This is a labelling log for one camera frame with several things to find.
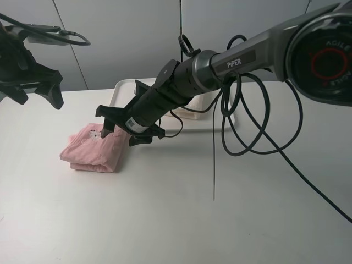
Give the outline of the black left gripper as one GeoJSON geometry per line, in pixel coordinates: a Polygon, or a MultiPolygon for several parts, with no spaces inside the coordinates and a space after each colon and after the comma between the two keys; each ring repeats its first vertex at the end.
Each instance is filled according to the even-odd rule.
{"type": "Polygon", "coordinates": [[[26,89],[46,99],[55,109],[64,105],[59,71],[50,69],[36,61],[25,47],[24,41],[54,45],[56,42],[46,36],[37,35],[33,29],[48,34],[61,31],[59,26],[26,24],[30,29],[17,25],[1,24],[1,93],[24,105],[28,100],[26,89]]]}

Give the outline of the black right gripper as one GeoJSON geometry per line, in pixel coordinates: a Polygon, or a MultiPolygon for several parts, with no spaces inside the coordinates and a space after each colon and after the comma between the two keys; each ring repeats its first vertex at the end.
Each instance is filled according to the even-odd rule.
{"type": "Polygon", "coordinates": [[[96,117],[104,117],[101,138],[119,127],[130,135],[129,146],[150,144],[154,137],[162,139],[165,130],[155,124],[165,114],[164,85],[154,83],[142,96],[134,96],[123,108],[99,105],[96,117]]]}

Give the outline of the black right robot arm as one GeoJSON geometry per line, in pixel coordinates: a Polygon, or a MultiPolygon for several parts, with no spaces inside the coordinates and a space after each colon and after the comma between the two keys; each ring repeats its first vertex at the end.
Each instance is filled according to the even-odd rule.
{"type": "Polygon", "coordinates": [[[193,97],[221,88],[230,78],[269,69],[277,80],[290,80],[307,98],[351,105],[351,3],[333,4],[283,22],[222,53],[194,50],[179,42],[187,60],[170,60],[154,84],[136,82],[135,96],[123,108],[99,106],[101,136],[121,128],[130,144],[149,144],[165,132],[157,121],[187,105],[193,97]]]}

